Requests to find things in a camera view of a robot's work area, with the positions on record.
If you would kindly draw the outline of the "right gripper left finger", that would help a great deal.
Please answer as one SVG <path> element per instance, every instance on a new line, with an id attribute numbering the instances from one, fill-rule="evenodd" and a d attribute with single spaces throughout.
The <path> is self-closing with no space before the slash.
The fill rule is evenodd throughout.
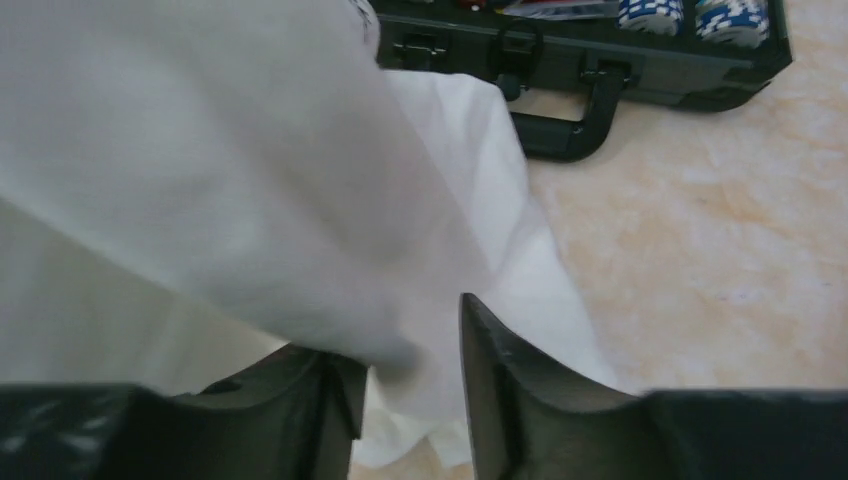
<path id="1" fill-rule="evenodd" d="M 1 389 L 5 479 L 343 479 L 366 368 L 287 345 L 194 394 L 132 384 Z"/>

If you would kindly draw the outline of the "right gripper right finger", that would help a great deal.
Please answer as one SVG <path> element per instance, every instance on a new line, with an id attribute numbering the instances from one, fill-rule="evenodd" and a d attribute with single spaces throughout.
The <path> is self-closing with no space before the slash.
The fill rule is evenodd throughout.
<path id="1" fill-rule="evenodd" d="M 476 296 L 460 300 L 479 479 L 843 479 L 843 390 L 629 395 L 559 363 Z"/>

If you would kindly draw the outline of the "white printed t-shirt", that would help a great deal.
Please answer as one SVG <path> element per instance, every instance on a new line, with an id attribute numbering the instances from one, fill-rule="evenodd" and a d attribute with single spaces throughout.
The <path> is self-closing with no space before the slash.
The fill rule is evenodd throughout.
<path id="1" fill-rule="evenodd" d="M 366 1 L 1 5 L 1 379 L 372 366 L 354 460 L 471 458 L 461 294 L 617 382 L 500 91 L 385 71 Z"/>

